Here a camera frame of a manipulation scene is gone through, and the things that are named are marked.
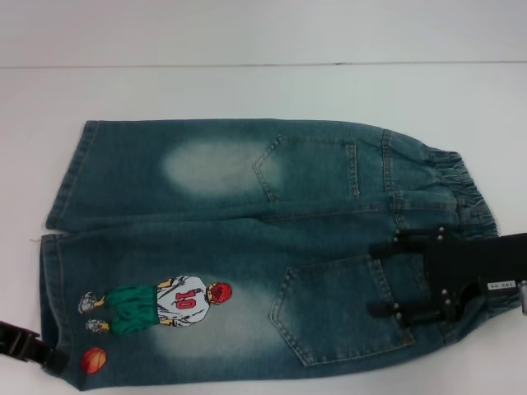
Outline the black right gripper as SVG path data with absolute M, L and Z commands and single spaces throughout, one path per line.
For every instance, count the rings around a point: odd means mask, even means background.
M 369 245 L 369 260 L 420 254 L 434 298 L 427 302 L 370 302 L 372 318 L 394 318 L 400 326 L 459 320 L 475 297 L 513 295 L 526 312 L 526 234 L 488 239 L 452 239 L 454 229 L 397 229 L 389 241 Z

